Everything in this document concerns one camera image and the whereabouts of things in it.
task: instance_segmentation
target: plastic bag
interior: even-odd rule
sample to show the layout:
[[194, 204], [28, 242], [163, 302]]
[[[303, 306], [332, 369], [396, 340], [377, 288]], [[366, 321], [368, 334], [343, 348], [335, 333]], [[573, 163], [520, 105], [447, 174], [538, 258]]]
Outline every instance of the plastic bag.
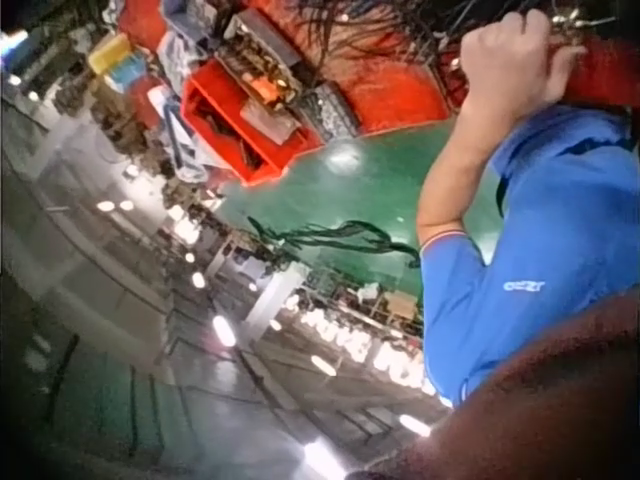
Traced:
[[182, 97], [184, 82], [202, 60], [201, 54], [195, 45], [179, 37], [172, 30], [164, 34], [156, 53], [171, 88]]

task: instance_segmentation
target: person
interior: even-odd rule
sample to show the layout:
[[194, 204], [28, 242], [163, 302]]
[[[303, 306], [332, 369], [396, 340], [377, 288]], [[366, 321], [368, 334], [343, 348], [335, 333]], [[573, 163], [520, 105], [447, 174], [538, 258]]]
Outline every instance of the person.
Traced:
[[[558, 105], [582, 46], [552, 51], [547, 15], [468, 33], [469, 81], [417, 212], [425, 373], [459, 406], [571, 315], [640, 283], [640, 165], [623, 115]], [[485, 167], [506, 185], [489, 265], [465, 231]]]
[[348, 480], [640, 478], [640, 289], [502, 363], [431, 435]]

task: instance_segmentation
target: green epoxy floor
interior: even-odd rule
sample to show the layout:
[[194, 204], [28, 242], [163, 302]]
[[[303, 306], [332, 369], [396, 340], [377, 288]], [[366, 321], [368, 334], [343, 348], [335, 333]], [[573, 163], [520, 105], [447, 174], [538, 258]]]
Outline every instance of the green epoxy floor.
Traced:
[[[362, 220], [396, 241], [417, 247], [416, 202], [450, 129], [451, 123], [445, 123], [330, 145], [299, 159], [277, 183], [251, 189], [229, 187], [218, 213], [248, 230], [246, 218], [252, 216], [278, 232], [308, 223], [337, 227], [346, 220]], [[487, 173], [466, 218], [467, 228], [488, 257], [502, 224], [494, 200], [496, 186], [497, 179]], [[305, 248], [300, 258], [361, 281], [378, 281], [414, 295], [422, 291], [419, 270], [409, 269], [403, 254]]]

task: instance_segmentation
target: red object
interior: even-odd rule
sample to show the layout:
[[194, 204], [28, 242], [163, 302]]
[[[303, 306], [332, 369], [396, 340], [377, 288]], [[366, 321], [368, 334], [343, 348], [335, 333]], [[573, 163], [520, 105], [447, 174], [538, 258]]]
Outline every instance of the red object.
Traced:
[[126, 0], [118, 27], [131, 43], [155, 52], [167, 32], [167, 24], [160, 13], [160, 0]]
[[[243, 184], [258, 185], [279, 178], [284, 169], [299, 154], [314, 147], [308, 131], [299, 129], [282, 145], [277, 145], [252, 127], [240, 110], [248, 100], [240, 87], [217, 60], [210, 60], [193, 73], [186, 82], [182, 99], [182, 116], [209, 146], [218, 152]], [[243, 160], [240, 142], [215, 132], [197, 110], [214, 110], [256, 151], [263, 161], [257, 170]]]
[[137, 79], [127, 91], [127, 95], [129, 95], [133, 103], [136, 118], [150, 130], [160, 125], [162, 119], [149, 101], [147, 93], [153, 87], [157, 87], [160, 84], [162, 84], [160, 79], [152, 77], [151, 75], [145, 75]]
[[[246, 0], [246, 5], [264, 13], [311, 65], [317, 65], [321, 57], [320, 42], [309, 42], [308, 29], [300, 28], [302, 18], [288, 3]], [[344, 40], [339, 30], [334, 28], [337, 33], [331, 40], [332, 45]], [[342, 51], [329, 55], [321, 73], [338, 84], [360, 120], [363, 134], [415, 127], [449, 117], [446, 102], [427, 69], [390, 58], [349, 58], [352, 53]]]
[[[589, 52], [578, 64], [567, 85], [565, 101], [593, 106], [640, 107], [640, 51], [622, 41], [585, 39]], [[450, 63], [459, 52], [443, 55], [438, 72], [451, 104], [462, 105], [467, 86], [461, 71], [451, 73]]]

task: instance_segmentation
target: black cable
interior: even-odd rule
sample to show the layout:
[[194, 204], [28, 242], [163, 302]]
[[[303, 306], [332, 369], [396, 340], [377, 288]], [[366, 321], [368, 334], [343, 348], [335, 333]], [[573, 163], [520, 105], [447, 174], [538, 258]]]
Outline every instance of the black cable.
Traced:
[[[464, 35], [474, 28], [499, 21], [508, 11], [537, 8], [550, 15], [559, 7], [580, 8], [583, 18], [615, 16], [619, 20], [595, 29], [603, 38], [627, 38], [640, 44], [637, 0], [293, 0], [310, 45], [320, 48], [314, 82], [332, 57], [386, 58], [432, 68], [451, 100], [466, 82], [447, 91], [450, 75], [444, 58], [458, 55]], [[339, 27], [339, 38], [336, 39]], [[397, 36], [398, 40], [388, 42]]]
[[[307, 225], [297, 230], [278, 233], [263, 226], [253, 217], [248, 217], [247, 220], [263, 243], [272, 244], [284, 241], [287, 245], [296, 249], [300, 249], [303, 246], [329, 247], [370, 254], [399, 252], [411, 257], [408, 263], [409, 268], [420, 267], [420, 254], [415, 248], [405, 243], [394, 242], [387, 232], [369, 222], [349, 220], [337, 228]], [[354, 238], [363, 234], [371, 235], [359, 237], [358, 239], [362, 242], [359, 245], [334, 240]]]

